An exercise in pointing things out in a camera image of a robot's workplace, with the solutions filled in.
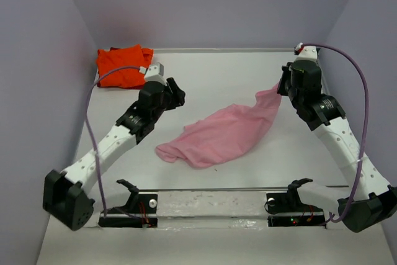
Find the pink t shirt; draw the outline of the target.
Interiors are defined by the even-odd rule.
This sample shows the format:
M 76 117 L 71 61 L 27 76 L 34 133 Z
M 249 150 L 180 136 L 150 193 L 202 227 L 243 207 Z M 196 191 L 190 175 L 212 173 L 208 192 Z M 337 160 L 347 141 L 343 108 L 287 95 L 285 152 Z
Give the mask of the pink t shirt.
M 181 160 L 205 169 L 237 159 L 253 149 L 272 127 L 282 96 L 277 86 L 255 94 L 250 106 L 231 104 L 184 127 L 172 141 L 156 147 L 157 156 L 168 163 Z

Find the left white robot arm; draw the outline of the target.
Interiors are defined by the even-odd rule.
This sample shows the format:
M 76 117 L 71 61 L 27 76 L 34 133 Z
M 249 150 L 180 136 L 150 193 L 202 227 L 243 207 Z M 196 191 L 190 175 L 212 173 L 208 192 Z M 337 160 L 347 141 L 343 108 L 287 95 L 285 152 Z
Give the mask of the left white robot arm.
M 174 78 L 151 79 L 138 99 L 112 126 L 106 136 L 92 143 L 92 150 L 62 171 L 51 170 L 44 179 L 43 209 L 72 231 L 87 224 L 95 211 L 89 197 L 101 176 L 126 152 L 140 144 L 167 110 L 185 104 L 185 92 Z

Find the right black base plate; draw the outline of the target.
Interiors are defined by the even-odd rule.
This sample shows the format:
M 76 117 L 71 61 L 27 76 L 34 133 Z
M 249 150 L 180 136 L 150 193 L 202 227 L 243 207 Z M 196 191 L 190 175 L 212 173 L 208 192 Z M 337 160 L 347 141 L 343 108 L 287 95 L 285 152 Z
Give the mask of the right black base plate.
M 267 193 L 264 209 L 271 228 L 317 227 L 325 225 L 326 221 L 322 209 L 307 204 L 293 205 L 288 201 L 286 192 Z

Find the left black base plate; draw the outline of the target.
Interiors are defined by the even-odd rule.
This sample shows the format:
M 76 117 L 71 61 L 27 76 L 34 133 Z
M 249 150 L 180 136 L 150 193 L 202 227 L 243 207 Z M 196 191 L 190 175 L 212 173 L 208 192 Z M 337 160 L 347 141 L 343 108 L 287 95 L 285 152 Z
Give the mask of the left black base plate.
M 158 194 L 155 192 L 141 192 L 132 195 L 120 207 L 113 207 L 107 215 L 99 217 L 99 226 L 102 228 L 156 228 Z

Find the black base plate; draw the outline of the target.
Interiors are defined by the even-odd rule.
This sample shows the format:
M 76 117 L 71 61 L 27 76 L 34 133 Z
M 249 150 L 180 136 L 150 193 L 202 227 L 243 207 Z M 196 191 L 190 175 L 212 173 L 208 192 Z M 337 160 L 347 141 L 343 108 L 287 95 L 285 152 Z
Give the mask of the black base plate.
M 155 192 L 141 192 L 132 195 L 120 207 L 113 207 L 107 215 L 99 217 L 99 226 L 102 228 L 156 228 L 158 194 Z
M 293 205 L 288 201 L 286 192 L 267 193 L 264 209 L 271 228 L 317 227 L 325 225 L 326 221 L 322 209 L 307 204 Z

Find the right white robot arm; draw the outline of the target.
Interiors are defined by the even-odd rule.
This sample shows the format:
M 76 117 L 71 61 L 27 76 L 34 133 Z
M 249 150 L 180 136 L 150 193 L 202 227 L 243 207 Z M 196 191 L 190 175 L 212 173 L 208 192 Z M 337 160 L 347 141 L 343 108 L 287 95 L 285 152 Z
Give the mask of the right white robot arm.
M 299 118 L 327 148 L 350 191 L 332 190 L 303 178 L 288 185 L 285 202 L 292 210 L 312 205 L 341 216 L 343 224 L 358 233 L 396 212 L 396 188 L 360 153 L 343 108 L 321 90 L 317 62 L 296 60 L 282 67 L 278 94 L 290 99 Z

